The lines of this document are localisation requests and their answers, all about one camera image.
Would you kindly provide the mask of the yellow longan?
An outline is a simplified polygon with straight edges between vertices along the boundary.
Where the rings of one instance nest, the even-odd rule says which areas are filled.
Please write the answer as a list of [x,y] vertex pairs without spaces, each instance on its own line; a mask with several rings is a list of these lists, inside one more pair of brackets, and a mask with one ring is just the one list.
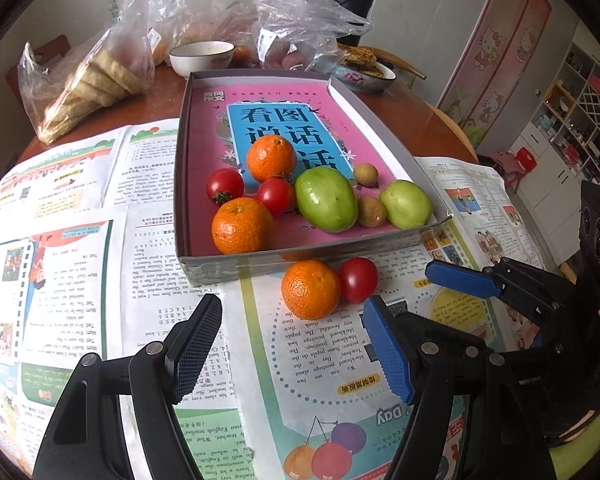
[[359,185],[365,186],[366,188],[378,187],[378,170],[369,162],[362,162],[362,164],[356,165],[353,169],[353,177]]
[[364,228],[378,228],[387,220],[385,206],[374,196],[362,195],[358,198],[358,224]]

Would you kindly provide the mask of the large green apple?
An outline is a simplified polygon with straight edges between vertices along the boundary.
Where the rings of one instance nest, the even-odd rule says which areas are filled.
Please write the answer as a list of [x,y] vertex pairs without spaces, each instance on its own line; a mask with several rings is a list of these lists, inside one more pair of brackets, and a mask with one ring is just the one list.
[[294,182],[294,192],[300,214],[317,229],[340,233],[358,220],[358,199],[352,185],[334,168],[303,171]]

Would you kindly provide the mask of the red tomato with stem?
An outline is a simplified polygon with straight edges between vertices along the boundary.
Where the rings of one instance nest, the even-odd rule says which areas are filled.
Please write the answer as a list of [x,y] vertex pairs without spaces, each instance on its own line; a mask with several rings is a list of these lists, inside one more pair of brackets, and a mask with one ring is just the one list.
[[215,170],[207,181],[206,192],[209,200],[221,206],[244,195],[244,179],[235,169]]

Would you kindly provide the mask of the orange tangerine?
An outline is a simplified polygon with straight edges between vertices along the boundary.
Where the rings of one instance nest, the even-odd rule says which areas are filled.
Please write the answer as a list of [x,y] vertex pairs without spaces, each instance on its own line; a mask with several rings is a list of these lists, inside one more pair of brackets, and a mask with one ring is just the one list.
[[274,219],[258,200],[235,198],[214,215],[211,236],[216,249],[224,255],[262,252],[273,245]]
[[250,176],[261,183],[269,178],[290,181],[297,166],[294,147],[283,136],[261,136],[251,145],[246,165]]
[[317,321],[338,307],[341,286],[337,273],[325,263],[303,260],[287,269],[280,292],[293,315],[302,320]]

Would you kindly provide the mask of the grey cardboard box tray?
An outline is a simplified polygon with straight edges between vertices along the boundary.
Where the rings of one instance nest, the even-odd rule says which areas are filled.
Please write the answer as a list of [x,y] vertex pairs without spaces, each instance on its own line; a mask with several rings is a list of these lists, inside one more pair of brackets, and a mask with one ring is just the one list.
[[[362,226],[362,196],[405,181],[414,228]],[[174,174],[178,261],[195,285],[418,244],[452,217],[422,165],[325,76],[214,70],[189,78]]]

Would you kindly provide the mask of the small green apple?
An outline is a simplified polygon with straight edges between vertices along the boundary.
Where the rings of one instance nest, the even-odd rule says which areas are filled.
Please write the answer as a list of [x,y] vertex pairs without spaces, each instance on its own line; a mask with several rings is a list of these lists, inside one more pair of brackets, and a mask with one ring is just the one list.
[[434,204],[415,183],[394,180],[379,194],[387,211],[387,219],[401,230],[426,226],[434,212]]

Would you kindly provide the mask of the red plastic stool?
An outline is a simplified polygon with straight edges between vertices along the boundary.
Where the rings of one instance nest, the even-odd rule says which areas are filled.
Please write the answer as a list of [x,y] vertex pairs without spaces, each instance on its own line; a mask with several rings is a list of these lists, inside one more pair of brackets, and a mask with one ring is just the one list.
[[490,155],[494,169],[505,181],[506,188],[518,190],[521,180],[536,167],[538,162],[528,148],[516,153],[497,151]]

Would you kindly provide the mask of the newspaper left sheet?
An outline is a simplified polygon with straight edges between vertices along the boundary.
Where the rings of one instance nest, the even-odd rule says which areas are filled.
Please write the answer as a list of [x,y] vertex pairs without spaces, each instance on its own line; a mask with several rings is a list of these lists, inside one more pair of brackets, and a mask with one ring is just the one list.
[[79,359],[128,356],[204,296],[175,255],[176,119],[52,148],[0,181],[0,451],[30,477]]

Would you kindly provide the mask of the orange tangerine in box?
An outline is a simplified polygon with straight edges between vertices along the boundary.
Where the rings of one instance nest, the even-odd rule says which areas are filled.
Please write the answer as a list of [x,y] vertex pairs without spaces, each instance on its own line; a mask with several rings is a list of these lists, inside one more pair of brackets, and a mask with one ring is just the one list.
[[262,252],[273,245],[274,219],[258,200],[235,198],[214,215],[211,236],[216,249],[224,255]]

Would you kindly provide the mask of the white shelf cabinet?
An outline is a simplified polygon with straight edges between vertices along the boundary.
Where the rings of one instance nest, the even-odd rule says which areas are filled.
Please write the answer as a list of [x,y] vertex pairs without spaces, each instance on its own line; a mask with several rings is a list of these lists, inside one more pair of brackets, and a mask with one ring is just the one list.
[[600,55],[570,44],[559,70],[510,150],[521,148],[536,166],[517,194],[553,260],[579,250],[580,187],[600,184]]

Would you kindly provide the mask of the pink Hello Kitty wardrobe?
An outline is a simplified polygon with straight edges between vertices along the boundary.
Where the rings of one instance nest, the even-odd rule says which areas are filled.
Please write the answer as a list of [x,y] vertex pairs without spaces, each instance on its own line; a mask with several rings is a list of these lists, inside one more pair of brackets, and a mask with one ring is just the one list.
[[550,12],[548,0],[486,0],[439,102],[472,146],[482,142],[513,94]]

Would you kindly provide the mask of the plastic bag of flatbreads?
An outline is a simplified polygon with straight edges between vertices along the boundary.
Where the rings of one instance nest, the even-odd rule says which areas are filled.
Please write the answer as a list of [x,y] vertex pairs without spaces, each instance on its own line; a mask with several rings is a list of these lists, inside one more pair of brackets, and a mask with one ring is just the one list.
[[143,13],[70,50],[52,66],[35,61],[30,44],[17,67],[22,105],[38,140],[53,144],[96,110],[149,89],[155,63]]

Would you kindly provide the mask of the white ceramic bowl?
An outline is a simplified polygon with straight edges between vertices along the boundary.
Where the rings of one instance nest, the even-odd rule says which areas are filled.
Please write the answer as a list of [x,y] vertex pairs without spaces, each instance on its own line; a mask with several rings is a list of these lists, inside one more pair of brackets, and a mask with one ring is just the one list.
[[169,53],[175,73],[188,79],[192,73],[224,70],[230,65],[235,46],[220,40],[194,41],[181,44]]

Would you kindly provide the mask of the clear plastic bag right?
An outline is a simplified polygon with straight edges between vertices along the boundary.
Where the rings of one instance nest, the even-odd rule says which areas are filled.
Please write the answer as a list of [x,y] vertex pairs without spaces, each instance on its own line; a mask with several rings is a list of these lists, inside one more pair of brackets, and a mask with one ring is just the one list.
[[338,40],[372,29],[370,21],[335,0],[253,0],[253,4],[254,46],[267,70],[328,73],[344,59]]

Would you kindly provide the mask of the clear plastic bag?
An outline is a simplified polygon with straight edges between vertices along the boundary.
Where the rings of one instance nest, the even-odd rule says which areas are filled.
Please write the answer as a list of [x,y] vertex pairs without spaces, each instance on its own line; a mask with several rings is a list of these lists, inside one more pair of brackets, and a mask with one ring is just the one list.
[[372,29],[370,21],[335,0],[253,0],[253,4],[254,46],[267,70],[328,73],[344,59],[338,40]]
[[234,46],[232,64],[259,65],[253,39],[258,20],[254,0],[112,0],[117,20],[131,6],[145,9],[147,36],[154,64],[169,62],[169,52],[182,44],[220,40]]

